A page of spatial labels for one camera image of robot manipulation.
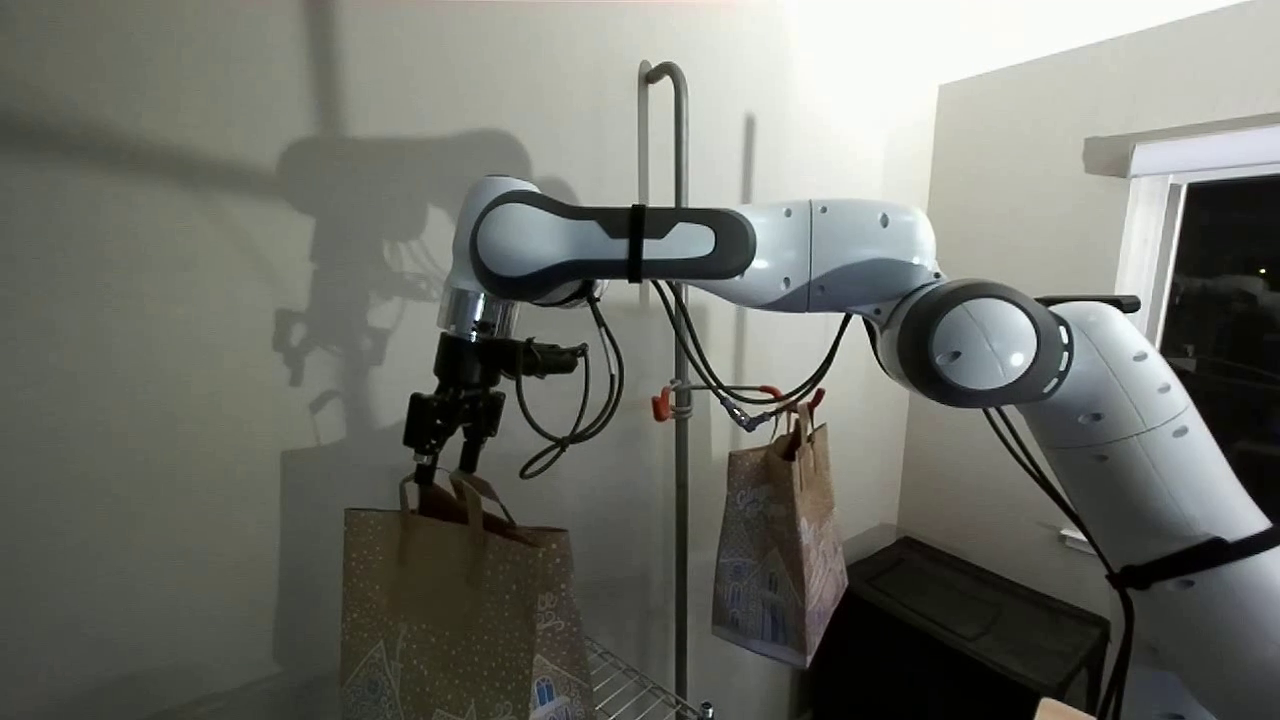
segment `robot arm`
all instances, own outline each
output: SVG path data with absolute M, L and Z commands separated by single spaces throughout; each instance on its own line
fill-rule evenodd
M 1046 313 L 1005 283 L 942 279 L 922 212 L 864 198 L 573 208 L 492 177 L 466 195 L 450 251 L 443 396 L 494 385 L 470 347 L 508 339 L 511 298 L 563 304 L 610 276 L 686 279 L 767 313 L 864 317 L 881 367 L 905 388 L 951 408 L 1012 404 L 1027 419 L 1101 552 L 1143 566 L 1135 617 L 1209 707 L 1231 720 L 1280 707 L 1274 531 L 1165 355 L 1116 308 Z

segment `paper bag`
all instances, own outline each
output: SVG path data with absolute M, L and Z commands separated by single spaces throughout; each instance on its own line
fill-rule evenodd
M 591 716 L 569 531 L 478 511 L 494 490 L 476 476 L 450 489 L 429 489 L 424 511 L 342 520 L 342 716 Z
M 726 457 L 717 634 L 808 669 L 849 589 L 830 511 L 826 428 L 812 428 L 802 411 L 770 442 Z

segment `wire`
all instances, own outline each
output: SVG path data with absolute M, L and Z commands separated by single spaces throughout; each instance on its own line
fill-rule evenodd
M 524 415 L 524 423 L 529 423 L 541 439 L 548 439 L 541 450 L 533 450 L 533 457 L 519 462 L 519 480 L 542 476 L 552 462 L 560 462 L 560 457 L 563 457 L 573 442 L 589 442 L 591 437 L 601 437 L 601 430 L 610 423 L 610 415 L 615 415 L 615 408 L 618 408 L 618 398 L 625 398 L 625 388 L 629 388 L 625 352 L 618 352 L 618 345 L 615 345 L 615 334 L 610 334 L 610 326 L 606 326 L 595 296 L 589 296 L 589 313 L 591 313 L 595 345 L 601 345 L 601 355 L 604 355 L 604 367 L 606 367 L 606 376 L 604 376 L 604 404 L 601 404 L 601 411 L 589 419 L 589 404 L 591 404 L 591 352 L 589 352 L 589 347 L 580 347 L 580 355 L 584 355 L 584 371 L 580 371 L 580 376 L 584 376 L 584 388 L 580 388 L 580 404 L 576 404 L 576 411 L 573 411 L 569 430 L 552 430 L 552 428 L 542 428 L 542 423 L 533 415 L 529 396 L 524 396 L 524 371 L 517 371 L 517 404 L 519 404 L 519 415 Z
M 1116 574 L 1116 565 L 1101 552 L 1101 543 L 1086 531 L 1083 517 L 1068 503 L 1068 495 L 1057 489 L 1057 480 L 1038 466 L 1038 459 L 1030 457 L 1022 437 L 1015 430 L 1008 411 L 1005 408 L 982 408 L 982 419 L 994 430 L 994 439 L 1005 442 L 1005 450 L 1035 480 L 1035 489 L 1083 531 L 1083 539 L 1093 543 L 1093 552 L 1103 565 L 1103 573 Z M 1112 662 L 1109 684 L 1103 684 L 1101 720 L 1121 720 L 1121 713 L 1123 713 L 1123 684 L 1129 684 L 1129 661 L 1133 661 L 1133 625 L 1135 625 L 1129 589 L 1121 589 L 1121 585 L 1112 585 L 1112 589 L 1121 594 L 1121 646 L 1116 646 L 1116 662 Z
M 802 404 L 824 385 L 824 376 L 830 371 L 830 358 L 834 358 L 834 352 L 845 345 L 845 330 L 852 322 L 852 317 L 838 317 L 838 326 L 834 326 L 824 358 L 797 388 L 786 388 L 786 393 L 767 393 L 765 385 L 732 388 L 711 367 L 711 358 L 709 358 L 709 352 L 699 345 L 699 330 L 695 330 L 695 322 L 686 317 L 686 304 L 679 298 L 674 283 L 651 279 L 651 287 L 657 287 L 657 296 L 661 296 L 661 304 L 668 313 L 668 322 L 674 330 L 679 352 L 686 355 L 686 367 L 704 379 L 704 388 L 717 396 L 717 404 L 749 430 L 759 428 L 765 419 L 776 419 L 776 415 L 791 411 L 797 404 Z

